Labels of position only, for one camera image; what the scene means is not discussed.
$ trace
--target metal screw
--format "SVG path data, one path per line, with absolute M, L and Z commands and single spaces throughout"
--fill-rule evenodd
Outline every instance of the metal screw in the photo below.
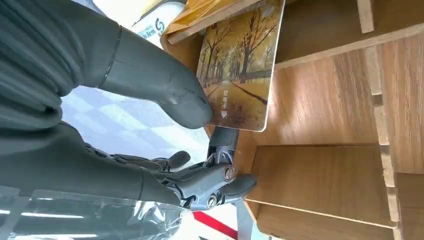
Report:
M 215 194 L 210 195 L 209 199 L 207 200 L 207 208 L 211 209 L 215 207 L 217 202 L 218 202 L 217 196 L 215 196 Z
M 231 180 L 234 177 L 234 169 L 232 167 L 227 167 L 224 170 L 224 178 L 225 180 Z

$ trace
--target robotic hand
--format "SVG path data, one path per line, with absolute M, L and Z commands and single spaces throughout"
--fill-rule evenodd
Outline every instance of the robotic hand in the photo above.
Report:
M 84 85 L 156 102 L 186 128 L 204 126 L 213 111 L 196 76 L 161 49 L 69 0 L 0 0 L 0 19 L 0 189 L 205 210 L 255 186 L 249 174 L 236 178 L 235 129 L 217 127 L 205 162 L 170 172 L 94 149 L 61 122 L 60 97 Z

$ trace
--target road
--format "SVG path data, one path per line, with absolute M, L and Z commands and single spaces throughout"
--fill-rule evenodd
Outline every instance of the road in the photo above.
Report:
M 226 108 L 224 91 L 228 91 Z M 229 81 L 223 81 L 209 93 L 208 100 L 215 113 L 214 125 L 252 131 L 264 127 L 267 105 Z

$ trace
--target paper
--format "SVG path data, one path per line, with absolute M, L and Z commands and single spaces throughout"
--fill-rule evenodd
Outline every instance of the paper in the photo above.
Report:
M 265 129 L 283 6 L 263 0 L 207 28 L 196 74 L 214 111 L 210 124 Z

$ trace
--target wooden shelf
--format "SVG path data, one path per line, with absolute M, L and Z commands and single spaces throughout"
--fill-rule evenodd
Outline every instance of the wooden shelf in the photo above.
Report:
M 378 146 L 258 146 L 250 201 L 392 228 Z
M 393 240 L 389 228 L 261 204 L 257 227 L 285 240 Z
M 356 0 L 296 1 L 284 10 L 276 67 L 306 63 L 422 32 L 423 12 L 422 0 L 375 0 L 374 31 L 362 34 Z

